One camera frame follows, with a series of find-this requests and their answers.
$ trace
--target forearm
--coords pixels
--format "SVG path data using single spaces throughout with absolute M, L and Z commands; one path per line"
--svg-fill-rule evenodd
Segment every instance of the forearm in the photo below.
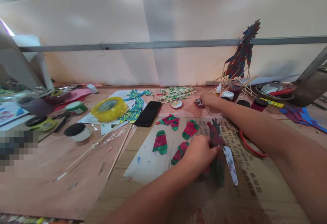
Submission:
M 167 214 L 173 198 L 195 179 L 182 160 L 157 179 L 141 188 L 112 212 L 105 223 L 155 223 Z

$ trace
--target black lid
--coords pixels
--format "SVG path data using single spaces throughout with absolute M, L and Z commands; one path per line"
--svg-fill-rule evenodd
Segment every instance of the black lid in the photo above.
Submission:
M 262 99 L 255 99 L 253 102 L 254 102 L 257 106 L 261 106 L 261 107 L 266 107 L 267 105 L 269 105 L 267 101 L 262 100 Z
M 232 101 L 230 98 L 227 98 L 227 97 L 222 97 L 222 99 Z
M 69 126 L 65 130 L 64 134 L 66 136 L 74 136 L 74 135 L 77 135 L 80 132 L 82 132 L 84 129 L 85 129 L 85 124 L 84 123 L 76 123 L 76 124 L 73 124 L 72 126 Z
M 249 102 L 245 101 L 245 100 L 239 100 L 237 103 L 239 105 L 246 106 L 246 107 L 250 107 L 251 106 L 251 104 Z
M 47 117 L 46 116 L 44 116 L 44 117 L 33 117 L 33 118 L 27 120 L 25 122 L 25 125 L 27 127 L 33 127 L 33 126 L 36 126 L 36 125 L 44 122 L 45 120 L 47 120 Z

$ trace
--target red and green puppet piece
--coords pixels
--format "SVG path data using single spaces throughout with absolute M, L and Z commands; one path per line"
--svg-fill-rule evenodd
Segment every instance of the red and green puppet piece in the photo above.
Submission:
M 168 145 L 167 145 L 166 134 L 163 130 L 160 130 L 157 133 L 152 151 L 159 151 L 161 155 L 164 155 L 167 153 L 167 148 Z
M 177 164 L 184 157 L 184 154 L 185 154 L 186 149 L 188 148 L 188 146 L 189 146 L 189 143 L 186 142 L 186 141 L 181 143 L 178 146 L 178 150 L 177 150 L 177 152 L 173 156 L 173 159 L 170 162 L 172 165 Z
M 189 139 L 191 138 L 198 130 L 199 130 L 199 125 L 197 124 L 196 121 L 190 120 L 185 129 L 184 132 L 182 133 L 182 136 L 184 139 Z
M 173 130 L 176 131 L 178 129 L 178 125 L 180 124 L 180 119 L 174 117 L 174 115 L 169 114 L 168 117 L 165 117 L 162 120 L 156 122 L 156 124 L 171 125 Z

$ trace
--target black phone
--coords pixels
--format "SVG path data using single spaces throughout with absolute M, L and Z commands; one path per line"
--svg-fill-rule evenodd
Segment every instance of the black phone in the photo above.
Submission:
M 162 103 L 160 101 L 150 101 L 140 114 L 139 118 L 135 121 L 135 125 L 150 127 L 161 105 Z

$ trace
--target yellow tape roll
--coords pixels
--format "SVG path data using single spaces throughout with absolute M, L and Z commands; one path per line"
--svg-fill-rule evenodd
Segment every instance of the yellow tape roll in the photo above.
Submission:
M 91 110 L 91 114 L 99 122 L 110 122 L 123 115 L 127 110 L 127 105 L 121 97 L 111 97 L 100 101 Z

